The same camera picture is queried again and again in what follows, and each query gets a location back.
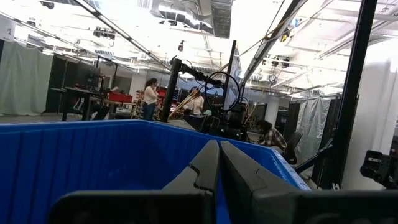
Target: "blue bin rim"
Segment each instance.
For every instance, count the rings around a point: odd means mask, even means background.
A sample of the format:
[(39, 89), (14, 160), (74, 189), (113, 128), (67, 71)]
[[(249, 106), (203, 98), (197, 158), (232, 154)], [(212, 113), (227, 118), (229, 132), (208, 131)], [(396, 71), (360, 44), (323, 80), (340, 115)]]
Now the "blue bin rim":
[[(21, 132), (21, 131), (35, 131), (35, 130), (48, 130), (48, 129), (68, 129), (68, 128), (85, 128), (85, 127), (95, 127), (95, 126), (114, 126), (114, 125), (120, 125), (120, 124), (143, 124), (145, 126), (161, 126), (163, 128), (167, 129), (174, 129), (174, 130), (180, 130), (180, 131), (185, 131), (188, 133), (192, 133), (196, 136), (201, 136), (204, 138), (209, 138), (209, 134), (203, 134), (199, 133), (196, 131), (184, 129), (184, 128), (179, 128), (175, 126), (170, 126), (167, 124), (162, 124), (162, 123), (156, 123), (156, 122), (150, 122), (150, 121), (143, 121), (143, 120), (134, 120), (134, 119), (129, 119), (129, 120), (107, 120), (107, 121), (73, 121), (73, 122), (64, 122), (64, 121), (59, 121), (59, 122), (50, 122), (50, 123), (13, 123), (13, 124), (0, 124), (0, 133), (13, 133), (13, 132)], [(303, 179), (296, 173), (296, 171), (293, 170), (293, 168), (289, 165), (289, 163), (286, 162), (286, 160), (282, 157), (281, 154), (279, 154), (278, 151), (275, 149), (271, 149), (268, 147), (264, 146), (259, 146), (255, 144), (250, 144), (247, 142), (240, 142), (240, 141), (235, 141), (231, 139), (226, 139), (218, 136), (212, 136), (211, 138), (214, 138), (217, 141), (229, 141), (231, 143), (234, 143), (235, 146), (246, 146), (250, 147), (253, 150), (258, 150), (258, 151), (267, 151), (273, 159), (275, 160), (276, 165), (280, 169), (282, 174), (289, 174), (289, 175), (284, 175), (284, 178), (288, 180), (292, 185), (295, 187), (301, 189), (301, 190), (310, 190), (309, 186), (303, 181)]]

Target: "blue plastic bin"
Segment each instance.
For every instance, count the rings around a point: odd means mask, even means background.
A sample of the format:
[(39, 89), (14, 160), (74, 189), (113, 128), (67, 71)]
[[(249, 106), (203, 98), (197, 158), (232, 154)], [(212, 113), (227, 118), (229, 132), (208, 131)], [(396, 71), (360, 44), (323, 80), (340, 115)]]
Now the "blue plastic bin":
[[(0, 223), (43, 224), (50, 206), (76, 190), (161, 189), (210, 140), (146, 121), (0, 126)], [(297, 188), (308, 186), (272, 149), (228, 140)], [(218, 223), (229, 223), (218, 189)]]

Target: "long dark hair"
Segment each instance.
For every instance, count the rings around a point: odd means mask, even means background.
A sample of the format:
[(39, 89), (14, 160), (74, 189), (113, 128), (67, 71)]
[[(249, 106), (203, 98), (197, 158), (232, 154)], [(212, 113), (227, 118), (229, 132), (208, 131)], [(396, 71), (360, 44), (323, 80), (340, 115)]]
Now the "long dark hair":
[[(199, 90), (199, 88), (197, 86), (196, 87), (192, 87), (191, 90), (189, 91), (189, 94), (191, 94), (193, 91), (197, 91), (197, 90)], [(200, 92), (198, 91), (195, 94), (195, 97), (199, 97), (199, 96), (200, 96)]]
[(260, 128), (262, 130), (260, 130), (261, 132), (263, 132), (264, 134), (270, 130), (270, 128), (272, 128), (272, 124), (266, 120), (259, 120), (257, 121), (257, 125), (260, 126)]
[(151, 86), (153, 84), (157, 83), (157, 79), (156, 78), (151, 78), (150, 80), (145, 82), (145, 88), (147, 88), (148, 86)]

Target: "blue jeans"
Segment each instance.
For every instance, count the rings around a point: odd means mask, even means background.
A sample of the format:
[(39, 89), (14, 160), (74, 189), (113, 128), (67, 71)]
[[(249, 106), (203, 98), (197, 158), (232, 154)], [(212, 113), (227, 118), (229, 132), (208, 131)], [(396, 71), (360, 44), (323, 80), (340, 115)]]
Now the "blue jeans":
[(142, 105), (142, 110), (144, 112), (143, 119), (146, 121), (153, 121), (154, 113), (155, 113), (155, 103), (147, 104), (144, 102)]

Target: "white shirt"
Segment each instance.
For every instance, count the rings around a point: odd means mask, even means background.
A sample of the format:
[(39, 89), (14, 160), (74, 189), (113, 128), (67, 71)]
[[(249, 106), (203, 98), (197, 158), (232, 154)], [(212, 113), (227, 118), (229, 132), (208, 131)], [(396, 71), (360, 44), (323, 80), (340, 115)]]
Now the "white shirt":
[(200, 111), (203, 109), (203, 104), (205, 99), (203, 97), (198, 96), (195, 99), (191, 100), (184, 106), (184, 109), (191, 109), (193, 114), (200, 114)]
[(156, 101), (157, 101), (157, 92), (154, 89), (152, 89), (151, 86), (145, 88), (144, 102), (147, 104), (152, 104), (156, 103)]

